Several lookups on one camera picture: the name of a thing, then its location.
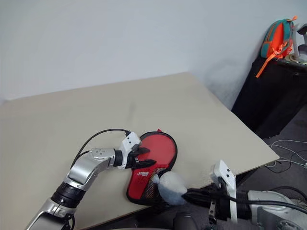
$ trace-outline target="beige tabletop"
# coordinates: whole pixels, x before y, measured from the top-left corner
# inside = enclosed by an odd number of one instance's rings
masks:
[[[188,187],[209,184],[211,166],[220,159],[234,173],[278,159],[189,73],[13,100],[0,108],[0,229],[24,229],[60,185],[80,146],[107,128],[170,134],[178,145],[173,170]],[[123,138],[102,134],[87,149],[117,148]],[[76,229],[144,208],[126,198],[130,175],[115,168],[102,172],[78,206]]]

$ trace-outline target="white wall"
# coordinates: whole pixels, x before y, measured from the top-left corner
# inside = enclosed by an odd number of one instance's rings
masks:
[[[2,94],[2,77],[1,77],[1,58],[0,58],[0,105],[5,101],[4,95]]]
[[[231,108],[268,26],[307,22],[306,9],[306,0],[2,0],[0,93],[190,71]]]

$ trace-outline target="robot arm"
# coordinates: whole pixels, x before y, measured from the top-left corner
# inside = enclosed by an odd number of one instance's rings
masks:
[[[56,192],[47,199],[31,220],[26,230],[70,230],[68,220],[77,210],[85,192],[91,187],[98,174],[109,167],[121,169],[142,165],[134,152],[139,149],[141,140],[131,132],[122,141],[118,150],[94,148],[78,158]],[[150,166],[155,161],[147,161]]]
[[[214,165],[211,178],[214,182],[211,190],[189,189],[183,197],[196,205],[209,207],[212,226],[217,219],[231,218],[237,223],[239,218],[250,219],[252,224],[265,229],[307,229],[307,210],[274,191],[238,192],[235,176],[223,161]]]

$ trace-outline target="gray carpet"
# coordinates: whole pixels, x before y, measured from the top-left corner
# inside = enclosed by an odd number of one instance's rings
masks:
[[[305,106],[294,118],[293,120],[283,129],[283,131],[270,139],[264,140],[267,144],[272,144],[276,140],[280,139],[291,139],[291,140],[300,140],[307,141],[307,106]],[[306,150],[306,152],[301,152],[301,156],[307,159],[307,144],[294,143],[294,142],[279,142],[278,145],[287,147],[294,151]],[[288,150],[273,147],[273,150],[281,157],[290,158],[292,153]],[[302,159],[297,156],[292,158],[293,161],[304,163]],[[288,162],[276,163],[276,167],[270,168],[279,172],[288,168]],[[255,173],[253,173],[247,180],[245,180],[239,187],[238,190],[270,190],[278,186],[292,186],[300,189],[307,194],[307,169],[292,164],[291,168],[283,173],[273,173],[269,171],[266,167],[260,167]],[[289,198],[302,199],[300,195],[292,191],[281,190],[281,193],[285,194]],[[110,230],[115,228],[123,227],[155,227],[155,228],[166,228],[172,229],[173,219],[178,212],[188,212],[190,213],[196,223],[198,224],[200,230],[204,229],[208,225],[208,209],[197,207],[194,205],[184,205],[180,207],[173,207],[169,210],[156,215],[154,217],[147,217],[144,220],[136,220],[135,217],[130,217],[123,219],[116,223],[109,224],[108,226],[95,227],[93,230]],[[252,230],[258,229],[256,226],[253,226],[247,220],[240,220],[238,224],[233,224],[230,221],[221,221],[218,220],[217,228],[220,230],[231,230],[231,229],[245,229]]]

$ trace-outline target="backpack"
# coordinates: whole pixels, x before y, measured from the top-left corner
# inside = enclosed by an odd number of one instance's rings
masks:
[[[266,58],[266,61],[257,73],[256,78],[261,75],[270,60],[284,58],[291,52],[293,21],[296,19],[297,17],[294,16],[292,20],[278,20],[269,27],[260,51],[261,57]]]

